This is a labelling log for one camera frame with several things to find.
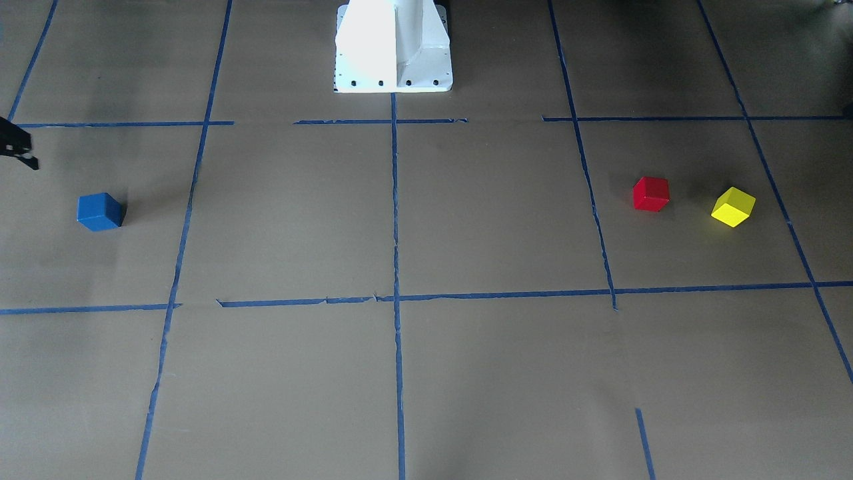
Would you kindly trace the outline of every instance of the white mounting plate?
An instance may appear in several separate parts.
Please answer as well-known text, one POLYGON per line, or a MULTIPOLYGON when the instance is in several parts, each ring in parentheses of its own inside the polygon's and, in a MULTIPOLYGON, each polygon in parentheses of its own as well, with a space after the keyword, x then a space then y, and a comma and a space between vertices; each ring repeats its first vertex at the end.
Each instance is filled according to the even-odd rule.
MULTIPOLYGON (((346 8, 347 5, 341 5, 338 8, 336 31, 340 29, 340 23, 344 19, 346 8)), ((449 32, 447 9, 442 5, 436 5, 435 8, 438 11, 438 17, 441 19, 442 26, 444 26, 444 31, 449 32)), ((352 78, 352 69, 347 64, 345 56, 336 52, 334 91, 339 93, 425 93, 449 91, 453 85, 450 49, 422 49, 421 53, 413 61, 410 61, 406 65, 398 65, 397 69, 398 79, 384 81, 383 85, 374 82, 359 81, 352 78)))

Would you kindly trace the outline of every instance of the blue cube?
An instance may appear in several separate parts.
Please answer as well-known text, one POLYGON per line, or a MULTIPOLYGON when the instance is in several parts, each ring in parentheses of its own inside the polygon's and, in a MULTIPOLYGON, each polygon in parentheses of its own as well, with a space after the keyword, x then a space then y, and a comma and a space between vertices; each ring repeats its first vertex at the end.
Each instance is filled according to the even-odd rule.
POLYGON ((81 196, 77 200, 77 221, 92 231, 110 230, 121 226, 121 203, 108 193, 81 196))

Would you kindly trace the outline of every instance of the red cube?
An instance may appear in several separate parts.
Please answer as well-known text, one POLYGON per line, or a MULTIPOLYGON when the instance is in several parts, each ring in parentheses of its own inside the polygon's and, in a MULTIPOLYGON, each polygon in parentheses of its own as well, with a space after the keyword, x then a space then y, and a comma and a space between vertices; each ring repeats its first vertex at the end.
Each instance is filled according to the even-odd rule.
POLYGON ((670 201, 670 183, 666 179, 643 177, 634 185, 634 208, 659 212, 670 201))

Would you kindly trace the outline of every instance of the colored block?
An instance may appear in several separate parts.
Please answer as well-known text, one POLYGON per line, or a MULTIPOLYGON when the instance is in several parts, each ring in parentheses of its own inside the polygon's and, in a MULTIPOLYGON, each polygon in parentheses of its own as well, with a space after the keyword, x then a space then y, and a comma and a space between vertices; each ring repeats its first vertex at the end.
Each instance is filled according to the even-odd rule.
POLYGON ((91 231, 121 226, 121 204, 108 193, 81 196, 77 200, 77 221, 91 231))
POLYGON ((754 196, 732 187, 717 199, 711 216, 728 226, 737 226, 749 218, 754 206, 754 196))
POLYGON ((634 208, 659 212, 670 201, 670 183, 666 179, 643 177, 634 185, 634 208))

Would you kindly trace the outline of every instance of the white metal bracket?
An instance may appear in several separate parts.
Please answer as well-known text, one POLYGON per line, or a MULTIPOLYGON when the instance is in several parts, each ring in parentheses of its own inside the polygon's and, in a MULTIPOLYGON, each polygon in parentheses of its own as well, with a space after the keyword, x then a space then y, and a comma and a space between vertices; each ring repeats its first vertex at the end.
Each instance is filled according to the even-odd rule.
POLYGON ((432 0, 350 0, 338 9, 334 89, 448 91, 447 11, 432 0))

